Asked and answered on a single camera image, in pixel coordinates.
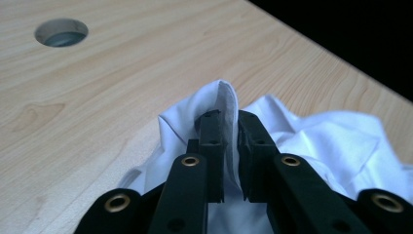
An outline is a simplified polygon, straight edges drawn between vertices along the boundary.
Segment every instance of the black background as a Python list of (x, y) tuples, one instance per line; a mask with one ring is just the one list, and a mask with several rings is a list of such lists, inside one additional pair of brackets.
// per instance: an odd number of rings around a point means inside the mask
[(395, 1), (251, 3), (413, 101), (413, 8)]

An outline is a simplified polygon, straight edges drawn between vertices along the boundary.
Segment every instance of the round hole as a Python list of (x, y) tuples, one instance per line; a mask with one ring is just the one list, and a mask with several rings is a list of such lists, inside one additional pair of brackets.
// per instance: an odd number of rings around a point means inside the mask
[(49, 47), (68, 47), (83, 41), (88, 35), (84, 23), (75, 19), (52, 19), (34, 32), (38, 42)]
[(265, 144), (265, 140), (264, 139), (257, 139), (255, 140), (256, 144)]
[(381, 209), (391, 212), (391, 213), (401, 213), (403, 212), (403, 206), (392, 197), (385, 194), (373, 194), (371, 197), (374, 204)]
[(331, 225), (339, 232), (350, 232), (352, 230), (347, 222), (340, 219), (334, 220)]
[(291, 167), (296, 167), (296, 166), (300, 165), (299, 160), (297, 160), (293, 157), (288, 157), (288, 156), (282, 157), (282, 162), (284, 164), (288, 165), (288, 166), (291, 166)]
[(196, 157), (186, 157), (182, 159), (181, 163), (186, 167), (194, 167), (200, 163), (200, 160)]
[(185, 221), (182, 218), (174, 218), (168, 222), (168, 229), (171, 232), (179, 232), (185, 228)]
[(105, 210), (110, 213), (117, 213), (126, 208), (131, 202), (131, 199), (126, 194), (116, 194), (109, 198), (104, 204)]

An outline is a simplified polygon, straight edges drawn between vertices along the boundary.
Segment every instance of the white cloth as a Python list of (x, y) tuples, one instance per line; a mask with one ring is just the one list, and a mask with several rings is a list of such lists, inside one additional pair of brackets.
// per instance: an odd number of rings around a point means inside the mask
[[(208, 205), (207, 232), (273, 233), (265, 204), (244, 201), (238, 178), (238, 101), (230, 83), (214, 81), (159, 116), (161, 142), (150, 159), (130, 171), (120, 183), (144, 194), (165, 182), (173, 160), (196, 138), (195, 120), (219, 109), (224, 116), (226, 148), (225, 203)], [(402, 165), (374, 116), (330, 111), (305, 118), (289, 112), (273, 96), (261, 97), (244, 108), (256, 114), (278, 149), (304, 157), (331, 187), (352, 199), (360, 190), (381, 188), (413, 203), (413, 168)]]

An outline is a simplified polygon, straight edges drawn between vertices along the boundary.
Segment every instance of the crumpled cloth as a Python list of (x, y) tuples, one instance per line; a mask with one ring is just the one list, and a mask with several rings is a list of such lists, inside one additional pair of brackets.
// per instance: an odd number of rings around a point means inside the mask
[[(119, 187), (144, 194), (165, 182), (173, 160), (186, 152), (188, 139), (197, 138), (195, 120), (213, 109), (224, 116), (228, 145), (225, 203), (208, 205), (207, 233), (273, 233), (266, 204), (251, 204), (243, 198), (238, 178), (238, 100), (225, 80), (205, 85), (159, 115), (160, 144), (143, 165), (125, 175)], [(380, 188), (413, 203), (413, 167), (398, 161), (375, 116), (328, 111), (299, 117), (271, 95), (244, 110), (259, 117), (281, 153), (305, 158), (334, 191), (355, 200), (360, 190)]]

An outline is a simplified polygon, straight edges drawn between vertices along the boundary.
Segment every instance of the table surface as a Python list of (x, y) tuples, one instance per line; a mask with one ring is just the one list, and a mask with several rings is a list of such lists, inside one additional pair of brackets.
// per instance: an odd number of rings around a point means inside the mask
[[(52, 48), (44, 21), (82, 21)], [(157, 116), (216, 79), (244, 107), (272, 94), (294, 113), (377, 116), (413, 163), (413, 106), (242, 0), (0, 2), (0, 232), (72, 233), (159, 142)]]

